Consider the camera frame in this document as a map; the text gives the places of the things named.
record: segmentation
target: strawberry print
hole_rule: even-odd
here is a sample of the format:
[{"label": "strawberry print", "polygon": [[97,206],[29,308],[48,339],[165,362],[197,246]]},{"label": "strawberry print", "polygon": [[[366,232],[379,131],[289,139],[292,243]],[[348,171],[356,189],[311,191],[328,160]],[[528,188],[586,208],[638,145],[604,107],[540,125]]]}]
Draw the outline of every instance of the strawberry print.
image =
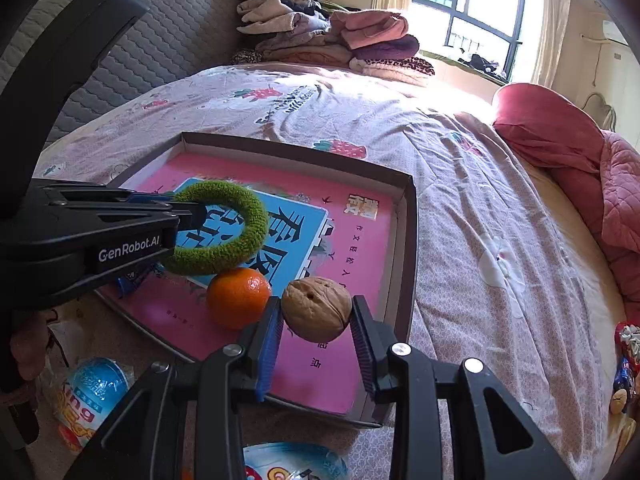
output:
[{"label": "strawberry print", "polygon": [[166,99],[161,99],[159,101],[151,101],[150,103],[144,105],[142,107],[143,110],[149,110],[149,108],[154,108],[156,106],[162,106],[167,104],[169,101],[167,101]]},{"label": "strawberry print", "polygon": [[254,101],[257,101],[258,99],[266,99],[267,97],[279,97],[281,95],[282,92],[278,92],[276,89],[273,89],[271,87],[259,89],[244,88],[242,90],[236,90],[234,92],[234,97],[241,97],[242,99],[253,97],[253,99],[251,99],[252,103]]},{"label": "strawberry print", "polygon": [[367,158],[367,148],[365,146],[357,146],[345,140],[318,140],[318,142],[314,142],[314,148],[321,152],[337,153],[351,158]]},{"label": "strawberry print", "polygon": [[478,150],[471,142],[469,142],[469,140],[465,136],[462,136],[459,133],[454,132],[453,138],[456,139],[456,142],[466,152],[473,153],[474,155],[477,155],[477,156],[484,156],[482,152]]}]

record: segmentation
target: pink floral bed cover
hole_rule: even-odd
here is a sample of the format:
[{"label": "pink floral bed cover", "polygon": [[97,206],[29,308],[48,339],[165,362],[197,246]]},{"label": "pink floral bed cover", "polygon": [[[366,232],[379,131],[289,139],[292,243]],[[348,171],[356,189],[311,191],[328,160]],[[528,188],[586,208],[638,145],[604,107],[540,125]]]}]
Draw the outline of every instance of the pink floral bed cover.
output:
[{"label": "pink floral bed cover", "polygon": [[[443,361],[484,361],[577,478],[592,478],[610,460],[601,448],[611,384],[580,279],[503,140],[471,114],[444,113],[477,104],[436,81],[421,89],[317,67],[218,67],[63,137],[42,153],[34,176],[107,183],[181,131],[335,150],[410,173],[419,214],[410,343]],[[316,442],[341,453],[354,478],[388,478],[393,417],[366,431],[302,423],[282,410],[250,419],[249,442]]]}]

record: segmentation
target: green fuzzy ring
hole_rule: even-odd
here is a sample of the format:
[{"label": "green fuzzy ring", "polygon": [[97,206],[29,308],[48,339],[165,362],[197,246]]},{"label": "green fuzzy ring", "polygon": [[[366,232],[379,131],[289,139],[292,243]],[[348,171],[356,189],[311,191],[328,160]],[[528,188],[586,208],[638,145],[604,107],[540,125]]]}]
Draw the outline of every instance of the green fuzzy ring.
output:
[{"label": "green fuzzy ring", "polygon": [[183,276],[217,274],[237,267],[262,247],[269,216],[253,191],[230,182],[206,180],[176,193],[174,200],[231,207],[244,218],[244,229],[238,238],[225,244],[193,249],[176,247],[173,256],[162,261],[171,272]]}]

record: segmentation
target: gray padded headboard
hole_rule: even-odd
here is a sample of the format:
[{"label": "gray padded headboard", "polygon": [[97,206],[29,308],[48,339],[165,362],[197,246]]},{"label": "gray padded headboard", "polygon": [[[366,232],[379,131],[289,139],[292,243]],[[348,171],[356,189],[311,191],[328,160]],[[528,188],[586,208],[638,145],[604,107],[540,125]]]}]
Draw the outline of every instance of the gray padded headboard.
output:
[{"label": "gray padded headboard", "polygon": [[[71,0],[40,0],[0,57],[0,91],[22,56]],[[228,63],[238,44],[238,0],[144,0],[149,12],[69,97],[48,142],[157,86]]]}]

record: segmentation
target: snack package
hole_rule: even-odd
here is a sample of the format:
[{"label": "snack package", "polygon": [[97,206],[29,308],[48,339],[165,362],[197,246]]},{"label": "snack package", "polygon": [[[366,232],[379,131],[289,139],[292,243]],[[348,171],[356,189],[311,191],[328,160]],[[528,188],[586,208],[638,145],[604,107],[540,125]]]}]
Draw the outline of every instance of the snack package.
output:
[{"label": "snack package", "polygon": [[138,290],[138,287],[142,285],[142,282],[145,281],[145,278],[151,272],[156,276],[161,276],[164,273],[164,267],[161,264],[153,264],[152,266],[134,270],[126,276],[118,278],[115,281],[115,286],[118,289],[119,297],[124,298]]},{"label": "snack package", "polygon": [[330,449],[301,442],[244,448],[247,480],[349,480],[344,460]]},{"label": "snack package", "polygon": [[66,377],[54,378],[58,433],[73,453],[82,451],[133,382],[129,367],[104,357],[88,359]]},{"label": "snack package", "polygon": [[624,356],[620,357],[618,370],[616,371],[616,376],[613,380],[613,393],[615,394],[619,390],[626,391],[626,396],[623,397],[623,399],[625,399],[623,401],[625,404],[622,408],[622,413],[626,413],[626,409],[629,407],[629,403],[631,402],[635,392],[634,375],[630,369],[629,360]]}]

